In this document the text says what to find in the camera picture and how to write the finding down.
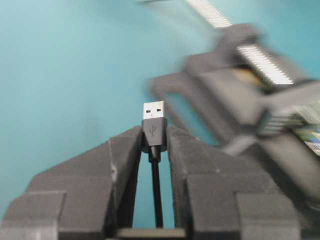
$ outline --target metal rod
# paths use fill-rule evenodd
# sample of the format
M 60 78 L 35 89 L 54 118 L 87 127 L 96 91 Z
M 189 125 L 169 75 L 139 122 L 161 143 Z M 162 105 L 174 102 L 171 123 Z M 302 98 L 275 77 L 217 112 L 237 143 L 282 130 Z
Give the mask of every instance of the metal rod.
M 215 29 L 232 26 L 232 23 L 208 0 L 185 1 Z M 288 71 L 258 44 L 239 46 L 237 52 L 269 87 L 278 90 L 294 84 L 294 79 Z

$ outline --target black cable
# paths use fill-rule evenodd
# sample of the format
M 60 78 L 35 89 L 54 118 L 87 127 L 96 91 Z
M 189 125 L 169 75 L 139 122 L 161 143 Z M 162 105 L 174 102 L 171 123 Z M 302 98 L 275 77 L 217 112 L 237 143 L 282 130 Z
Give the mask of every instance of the black cable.
M 159 162 L 161 161 L 160 146 L 152 146 L 149 149 L 149 162 L 152 165 L 152 183 L 153 183 L 153 199 L 155 211 L 155 226 L 157 228 L 164 227 L 164 218 L 161 201 L 160 173 Z
M 157 228 L 164 227 L 159 163 L 161 162 L 161 152 L 167 150 L 167 125 L 168 121 L 165 118 L 165 103 L 163 101 L 149 102 L 143 105 L 142 150 L 149 154 L 149 162 L 152 165 L 155 225 Z

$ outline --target usb symbol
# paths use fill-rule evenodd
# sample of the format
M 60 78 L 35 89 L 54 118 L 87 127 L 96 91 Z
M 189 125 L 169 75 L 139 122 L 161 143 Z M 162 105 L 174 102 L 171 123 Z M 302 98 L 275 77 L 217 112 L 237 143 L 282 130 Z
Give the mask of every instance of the usb symbol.
M 151 137 L 155 136 L 156 130 L 157 130 L 157 128 L 154 125 L 152 125 L 152 129 L 149 130 L 149 132 L 151 133 Z

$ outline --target usb connector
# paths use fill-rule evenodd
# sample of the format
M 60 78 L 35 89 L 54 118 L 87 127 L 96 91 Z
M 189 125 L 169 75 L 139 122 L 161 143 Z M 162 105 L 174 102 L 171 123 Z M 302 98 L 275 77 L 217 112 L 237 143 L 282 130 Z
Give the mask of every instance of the usb connector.
M 150 147 L 157 147 L 161 152 L 167 150 L 167 125 L 165 102 L 156 101 L 143 105 L 142 129 L 144 133 L 142 150 L 149 153 Z
M 167 150 L 167 125 L 164 101 L 150 102 L 143 105 L 142 150 L 144 153 L 149 154 L 149 162 L 152 165 L 155 225 L 157 228 L 164 227 L 159 163 L 161 161 L 161 152 Z
M 165 102 L 155 101 L 143 104 L 143 120 L 165 118 Z

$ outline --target usb-a plug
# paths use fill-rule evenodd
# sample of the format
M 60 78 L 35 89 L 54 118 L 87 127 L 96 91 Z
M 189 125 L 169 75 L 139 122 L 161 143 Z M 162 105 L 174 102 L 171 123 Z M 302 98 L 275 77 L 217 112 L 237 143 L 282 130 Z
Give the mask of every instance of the usb-a plug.
M 155 101 L 143 104 L 143 120 L 165 118 L 165 102 Z
M 144 153 L 149 153 L 151 147 L 167 150 L 167 125 L 165 118 L 165 102 L 156 101 L 143 105 L 143 146 Z

